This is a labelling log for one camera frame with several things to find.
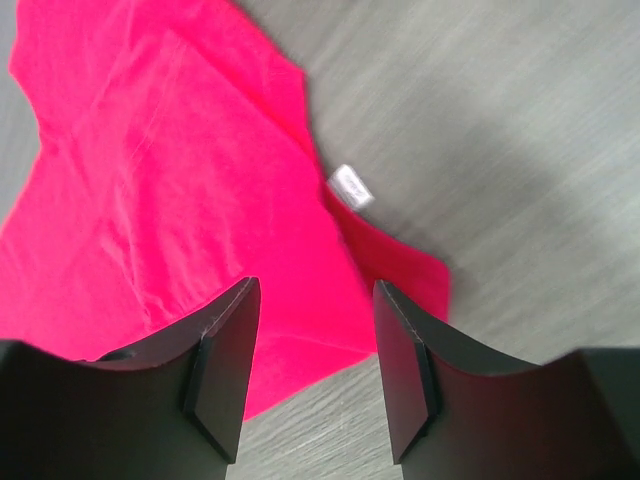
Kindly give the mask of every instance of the garment tag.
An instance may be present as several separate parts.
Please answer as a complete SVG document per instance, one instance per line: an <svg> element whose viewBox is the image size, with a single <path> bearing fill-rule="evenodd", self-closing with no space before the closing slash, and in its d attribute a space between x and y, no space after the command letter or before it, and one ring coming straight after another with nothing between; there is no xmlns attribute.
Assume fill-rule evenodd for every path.
<svg viewBox="0 0 640 480"><path fill-rule="evenodd" d="M357 212L369 205L373 195L349 165L341 165L329 178L329 186L347 206Z"/></svg>

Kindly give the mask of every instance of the floor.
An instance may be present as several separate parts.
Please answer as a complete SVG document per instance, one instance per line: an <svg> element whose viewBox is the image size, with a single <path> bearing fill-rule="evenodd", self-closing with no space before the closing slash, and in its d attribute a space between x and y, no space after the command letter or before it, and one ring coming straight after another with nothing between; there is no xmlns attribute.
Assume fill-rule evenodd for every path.
<svg viewBox="0 0 640 480"><path fill-rule="evenodd" d="M452 322L544 362L638 345L635 0L240 0L309 74L327 173L363 215L454 273ZM0 5L0 61L14 36ZM37 128L0 72L0 218ZM245 425L231 479L400 479L375 358Z"/></svg>

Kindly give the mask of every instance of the red fabric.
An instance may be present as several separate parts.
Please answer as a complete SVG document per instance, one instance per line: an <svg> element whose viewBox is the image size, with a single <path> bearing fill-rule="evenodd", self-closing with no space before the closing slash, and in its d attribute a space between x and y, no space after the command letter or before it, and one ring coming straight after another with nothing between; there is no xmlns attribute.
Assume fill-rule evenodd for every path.
<svg viewBox="0 0 640 480"><path fill-rule="evenodd" d="M257 276L249 418L375 351L372 278L446 319L444 265L326 190L303 72L228 1L21 0L10 69L42 147L0 337L95 359Z"/></svg>

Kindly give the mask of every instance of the wood grain surface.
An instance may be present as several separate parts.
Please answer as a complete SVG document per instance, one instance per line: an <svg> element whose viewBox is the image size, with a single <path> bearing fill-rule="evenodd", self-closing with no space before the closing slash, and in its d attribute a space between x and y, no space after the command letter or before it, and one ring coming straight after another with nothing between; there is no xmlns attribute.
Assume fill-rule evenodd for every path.
<svg viewBox="0 0 640 480"><path fill-rule="evenodd" d="M241 0L309 74L327 173L454 272L452 322L531 361L640 343L635 0ZM15 32L0 4L0 59ZM0 72L0 218L38 150ZM245 425L231 479L399 479L375 358Z"/></svg>

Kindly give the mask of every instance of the gray wooden floor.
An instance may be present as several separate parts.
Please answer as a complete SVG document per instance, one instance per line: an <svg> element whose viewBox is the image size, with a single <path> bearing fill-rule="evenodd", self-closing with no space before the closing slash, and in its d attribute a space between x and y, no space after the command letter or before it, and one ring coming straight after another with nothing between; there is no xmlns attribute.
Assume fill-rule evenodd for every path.
<svg viewBox="0 0 640 480"><path fill-rule="evenodd" d="M328 172L354 166L364 216L451 265L453 323L540 362L640 343L635 0L239 3L308 71ZM37 148L3 71L0 218ZM398 479L385 422L372 358L246 424L229 477Z"/></svg>

